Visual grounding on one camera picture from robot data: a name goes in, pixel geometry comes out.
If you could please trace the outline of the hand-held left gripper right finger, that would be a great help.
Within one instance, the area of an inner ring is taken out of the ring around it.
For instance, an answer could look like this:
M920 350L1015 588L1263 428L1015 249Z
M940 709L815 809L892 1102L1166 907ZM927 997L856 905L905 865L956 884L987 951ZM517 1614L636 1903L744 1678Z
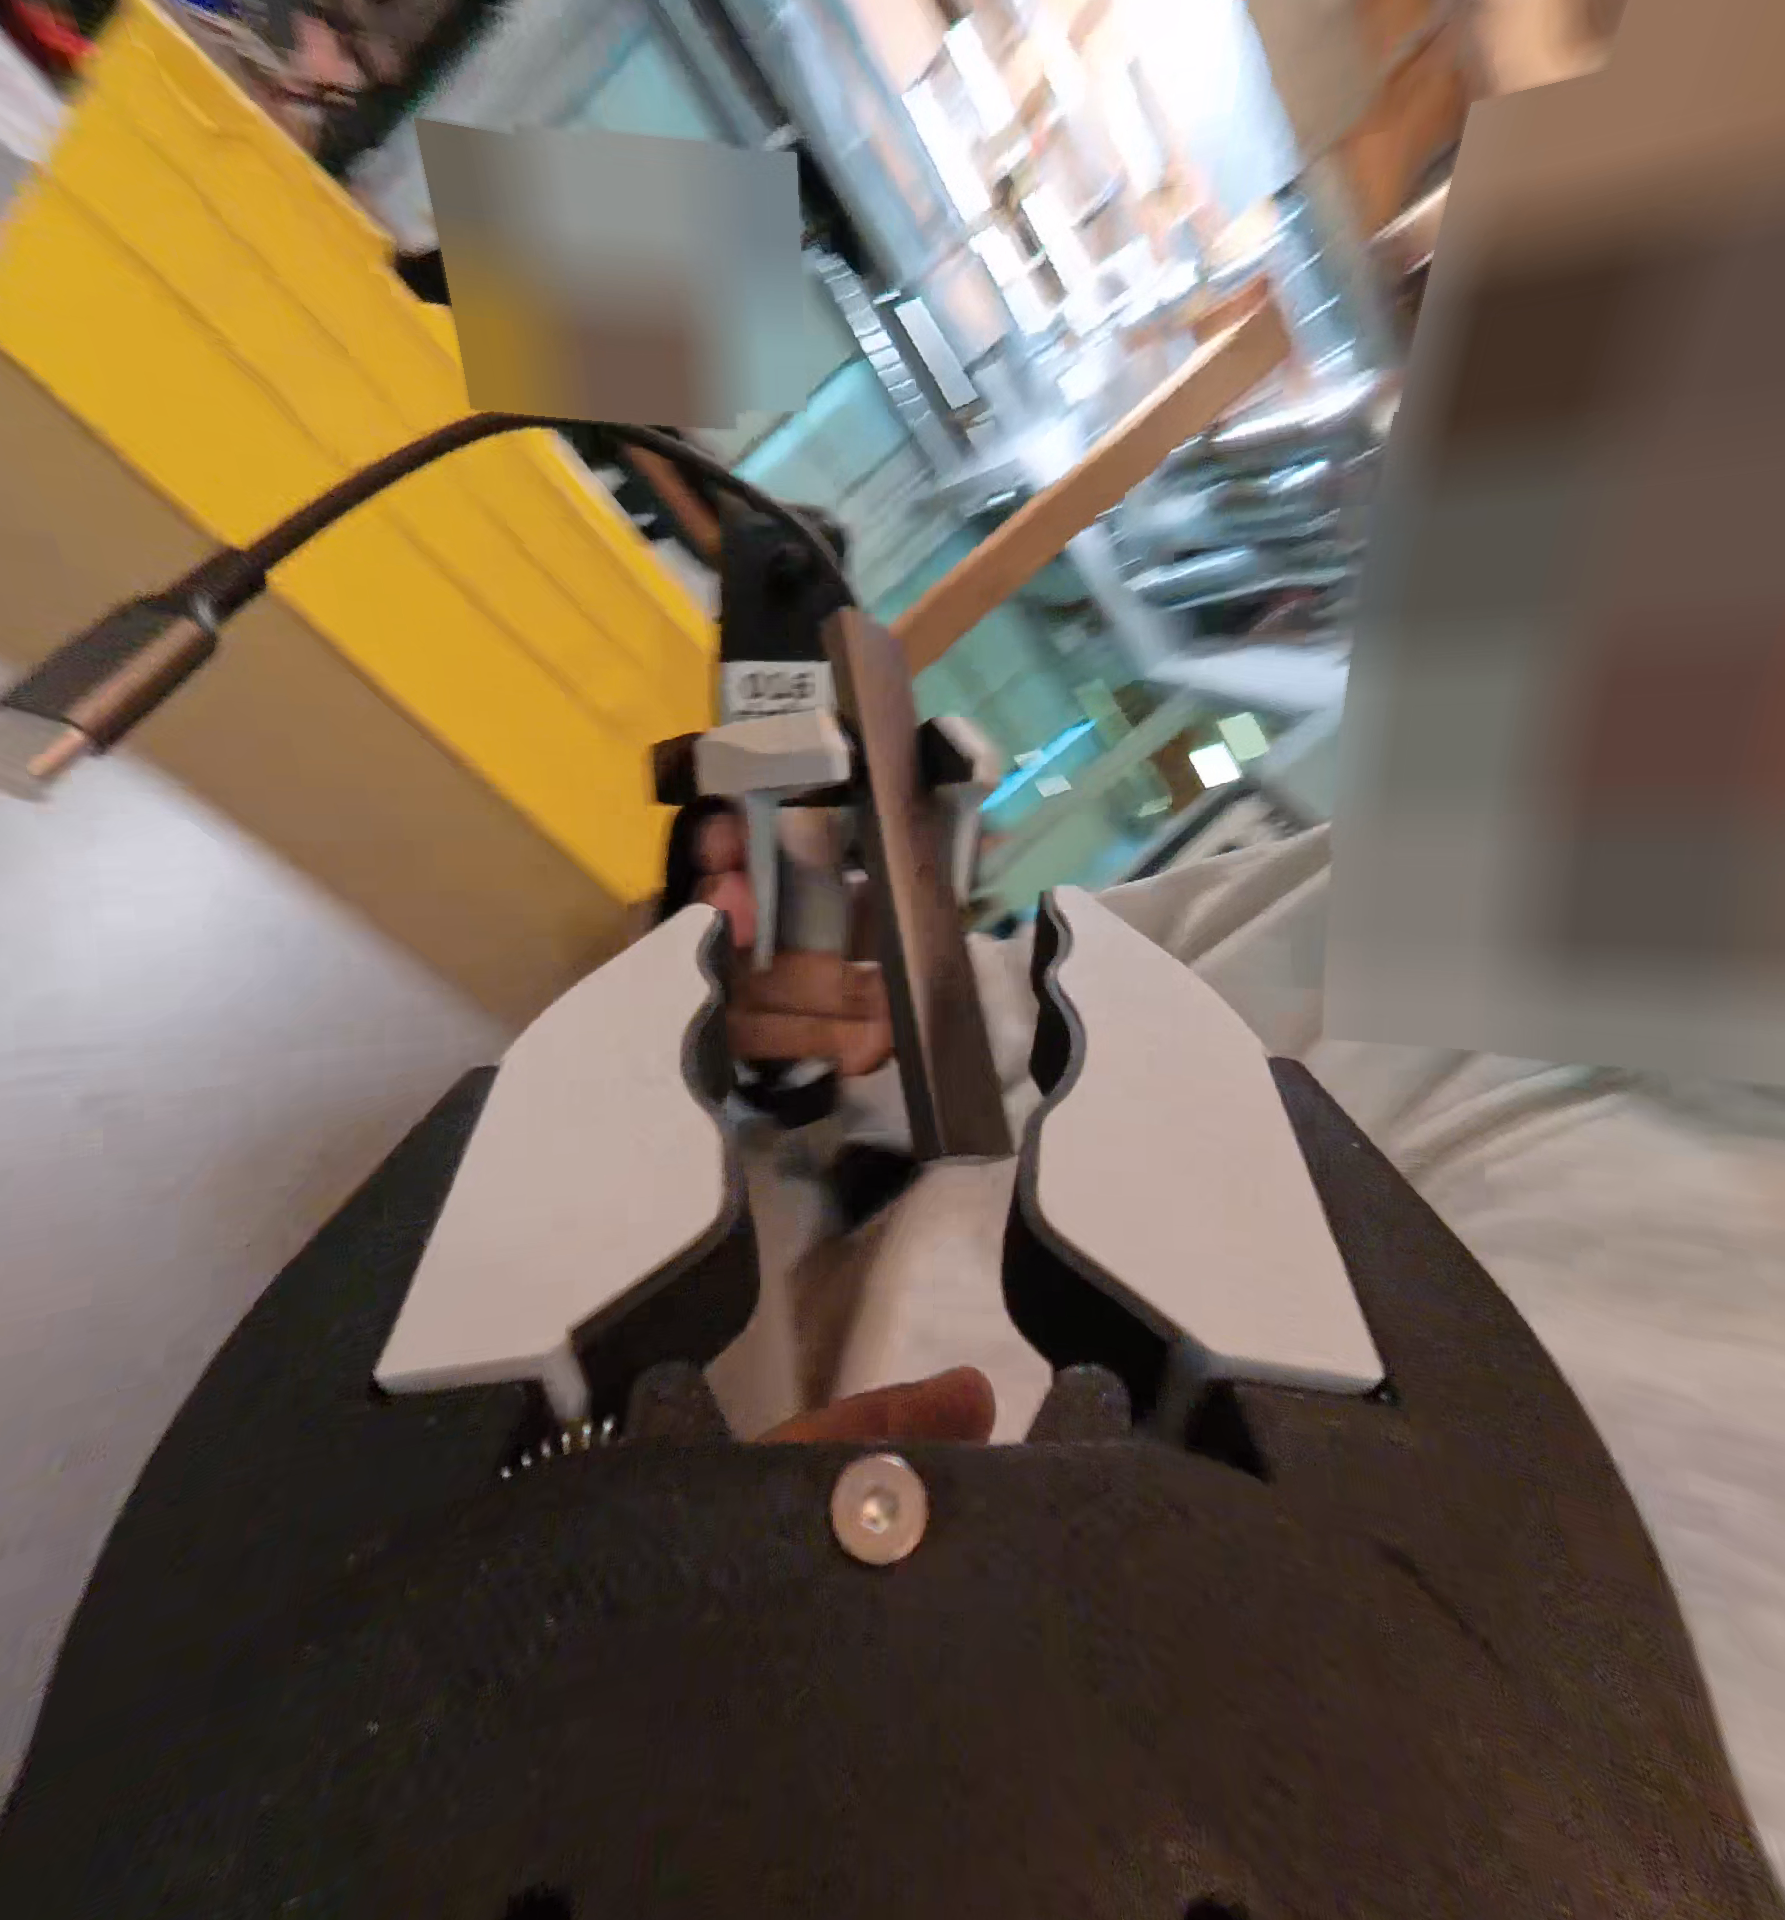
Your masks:
M1030 1245L1229 1380L1360 1397L1385 1362L1253 1026L1098 897L1034 925Z

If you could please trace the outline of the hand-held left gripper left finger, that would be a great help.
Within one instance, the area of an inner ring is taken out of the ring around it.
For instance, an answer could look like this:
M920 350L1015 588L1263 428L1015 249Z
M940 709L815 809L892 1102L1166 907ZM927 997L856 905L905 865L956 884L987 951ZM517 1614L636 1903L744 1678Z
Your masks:
M567 1420L621 1420L643 1376L744 1333L733 955L723 915L687 907L512 1043L377 1356L385 1394L532 1384Z

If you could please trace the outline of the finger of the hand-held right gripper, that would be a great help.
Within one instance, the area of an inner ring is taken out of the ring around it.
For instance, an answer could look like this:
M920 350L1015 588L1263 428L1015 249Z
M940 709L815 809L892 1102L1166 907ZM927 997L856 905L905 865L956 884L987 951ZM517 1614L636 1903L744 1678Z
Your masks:
M823 709L777 712L687 732L653 749L653 791L663 807L702 798L797 800L852 781L852 742Z
M967 716L938 714L919 725L919 778L937 833L974 843L987 800L987 737Z

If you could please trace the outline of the yellow storage bin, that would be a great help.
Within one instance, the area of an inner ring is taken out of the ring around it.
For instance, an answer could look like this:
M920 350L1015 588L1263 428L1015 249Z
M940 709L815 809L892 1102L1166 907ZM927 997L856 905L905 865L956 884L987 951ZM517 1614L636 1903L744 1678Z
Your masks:
M154 5L121 5L0 227L0 350L214 544L469 411L386 235ZM454 453L273 579L619 903L646 755L704 725L709 618L555 434Z

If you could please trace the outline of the grey desk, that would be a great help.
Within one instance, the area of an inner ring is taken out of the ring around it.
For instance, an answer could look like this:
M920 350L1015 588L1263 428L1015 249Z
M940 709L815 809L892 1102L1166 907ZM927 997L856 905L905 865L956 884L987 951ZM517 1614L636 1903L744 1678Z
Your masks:
M211 544L0 348L0 682ZM616 921L273 599L127 750L0 797L0 1800L203 1362Z

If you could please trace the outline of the person's right hand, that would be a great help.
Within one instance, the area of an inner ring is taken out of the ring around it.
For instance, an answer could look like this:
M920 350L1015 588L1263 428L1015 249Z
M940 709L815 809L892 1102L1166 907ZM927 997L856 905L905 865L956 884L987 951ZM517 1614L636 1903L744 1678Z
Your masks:
M845 953L781 948L767 969L754 966L758 901L744 815L729 798L695 800L672 818L663 915L693 905L710 907L730 933L729 1032L743 1064L810 1064L864 1079L895 1056L877 964Z

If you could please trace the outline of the person's left hand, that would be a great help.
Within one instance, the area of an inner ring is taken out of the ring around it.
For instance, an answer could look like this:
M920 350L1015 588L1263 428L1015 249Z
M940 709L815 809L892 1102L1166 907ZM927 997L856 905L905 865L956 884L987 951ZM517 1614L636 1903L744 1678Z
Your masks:
M848 1445L897 1451L908 1445L987 1445L998 1418L993 1380L956 1365L927 1379L874 1386L799 1412L758 1437L760 1445Z

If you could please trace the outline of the wooden beam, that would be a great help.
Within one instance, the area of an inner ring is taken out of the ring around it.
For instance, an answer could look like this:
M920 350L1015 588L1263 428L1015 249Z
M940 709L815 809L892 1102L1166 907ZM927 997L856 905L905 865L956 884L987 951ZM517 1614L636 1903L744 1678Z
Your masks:
M1223 300L1191 359L1133 406L890 627L919 677L1024 588L1073 541L1115 510L1193 438L1267 384L1291 352L1277 297L1263 278Z

